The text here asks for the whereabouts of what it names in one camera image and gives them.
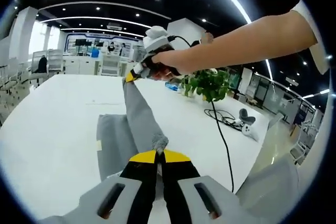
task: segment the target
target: white table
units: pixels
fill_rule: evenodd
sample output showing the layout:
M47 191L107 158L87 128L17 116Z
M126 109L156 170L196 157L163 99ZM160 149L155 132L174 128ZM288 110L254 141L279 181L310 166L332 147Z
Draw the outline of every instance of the white table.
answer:
M210 104L169 90L161 81L136 84L170 140L167 148L189 156L201 176L210 175L231 190L223 140L215 120L203 112ZM215 106L235 117L246 108L256 117L259 142L221 125L236 192L260 152L269 121L230 97ZM121 78L66 74L44 82L5 121L0 130L3 174L36 218L64 215L78 206L83 193L100 183L96 144L100 114L125 114ZM158 218L164 205L162 201L154 204L150 221Z

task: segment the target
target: green leaves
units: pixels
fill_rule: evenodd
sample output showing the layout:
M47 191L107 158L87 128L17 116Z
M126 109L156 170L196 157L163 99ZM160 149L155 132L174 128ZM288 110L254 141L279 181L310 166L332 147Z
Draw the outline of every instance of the green leaves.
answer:
M211 70L196 71L190 76L185 76L181 81L185 88L184 94L195 92L204 95L207 102L224 99L229 90L229 73L218 70L214 73Z
M201 95L201 94L202 94L202 91L203 91L203 88L198 87L198 88L196 89L196 94Z

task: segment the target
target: human arm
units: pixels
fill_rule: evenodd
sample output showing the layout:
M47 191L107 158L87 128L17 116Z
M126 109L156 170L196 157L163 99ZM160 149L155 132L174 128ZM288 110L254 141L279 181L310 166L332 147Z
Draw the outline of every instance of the human arm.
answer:
M308 22L298 12L266 16L222 35L211 44L163 52L154 62L176 67L181 73L276 58L317 43Z

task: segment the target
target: floor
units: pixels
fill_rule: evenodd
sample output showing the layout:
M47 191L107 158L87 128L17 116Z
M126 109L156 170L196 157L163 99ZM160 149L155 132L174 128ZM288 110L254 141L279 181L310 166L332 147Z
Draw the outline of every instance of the floor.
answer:
M270 119L275 116L271 112L262 110L258 107L253 106L252 108L269 117ZM268 130L263 147L261 148L261 151L250 171L250 174L257 173L266 166L276 162L283 155L289 153L294 144L291 141L289 134L289 124L283 121L278 122Z

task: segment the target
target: cable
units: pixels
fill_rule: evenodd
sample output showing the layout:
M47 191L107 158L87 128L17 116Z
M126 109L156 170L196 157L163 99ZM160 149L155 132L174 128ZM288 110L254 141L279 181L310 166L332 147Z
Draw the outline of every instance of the cable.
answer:
M184 41L188 44L188 46L191 47L191 45L189 44L188 41L186 41L183 37L178 36L178 35L168 36L168 41L170 42L170 41L174 40L175 38L180 38L180 39L184 40ZM231 167L231 160L230 160L229 148L228 148L227 143L226 143L226 141L225 141L225 139L224 139L223 133L222 133L222 131L221 131L221 127L219 126L219 122L225 123L226 125L229 125L230 127L234 128L234 129L236 129L236 130L238 130L238 131L239 131L239 130L240 130L240 131L242 130L243 125L238 125L238 126L237 126L237 125L234 124L234 122L232 122L232 123L228 122L227 119L235 120L235 117L234 117L233 115L231 115L229 112L224 111L224 110L219 110L219 111L224 111L224 112L228 113L230 116L232 116L232 118L230 118L230 117L228 117L228 116L222 116L222 114L220 114L220 115L222 116L222 121L218 120L218 118L217 118L217 111L216 111L216 109L215 109L214 102L211 101L211 104L212 104L213 111L214 111L214 113L215 113L215 120L216 120L216 123L217 123L217 127L218 127L218 130L219 130L219 133L220 133L220 135L221 135L221 137L222 137L222 139L223 139L223 142L224 142L224 144L225 144L226 153L227 153L227 159L228 159L229 168L230 168L231 182L232 182L232 190L231 190L231 192L233 192L233 190L234 190L234 183L233 183L233 173L232 173L232 167ZM205 113L206 115L208 115L208 116L210 116L210 117L213 118L213 116L211 115L210 111L211 111L211 110L204 110L204 113Z
M222 134L221 127L219 126L219 122L218 122L218 118L217 118L217 112L216 112L215 105L214 105L213 101L211 101L211 105L212 105L212 108L213 108L213 110L215 112L215 119L216 119L216 123L217 123L217 126L218 126L219 133L220 133L220 135L221 135L221 137L223 139L223 142L225 144L225 147L226 147L227 159L228 159L228 163L229 163L230 174L231 174L231 182L232 182L232 190L231 190L231 192L233 192L233 190L234 190L234 184L233 184L233 173L232 173L232 167L231 167L229 148L228 148L227 143L226 143L226 141L224 139L224 136Z
M191 47L191 45L189 44L188 41L186 41L185 38L183 38L183 37L181 37L181 36L178 36L178 35L174 35L174 39L175 39L175 38L180 38L180 39L184 40L184 41L188 44L188 46Z
M227 114L229 114L230 116L223 116L223 115L220 113L221 111L222 111L222 112L225 112L225 113L227 113ZM209 116L209 117L212 118L212 119L216 119L216 117L215 117L214 115L212 115L211 112L214 112L214 110L211 110L211 109L205 109L205 110L204 110L204 113L205 113L207 116ZM245 123L244 123L244 122L241 122L240 124L237 124L237 123L235 122L236 118L235 118L232 114L230 114L229 112L227 112L227 111L225 111L225 110L216 110L216 114L219 114L220 117L221 117L221 119L218 119L219 122L224 123L225 125L227 125L227 126L233 128L233 129L235 129L235 130L242 131L242 128L243 128L243 126L245 125Z

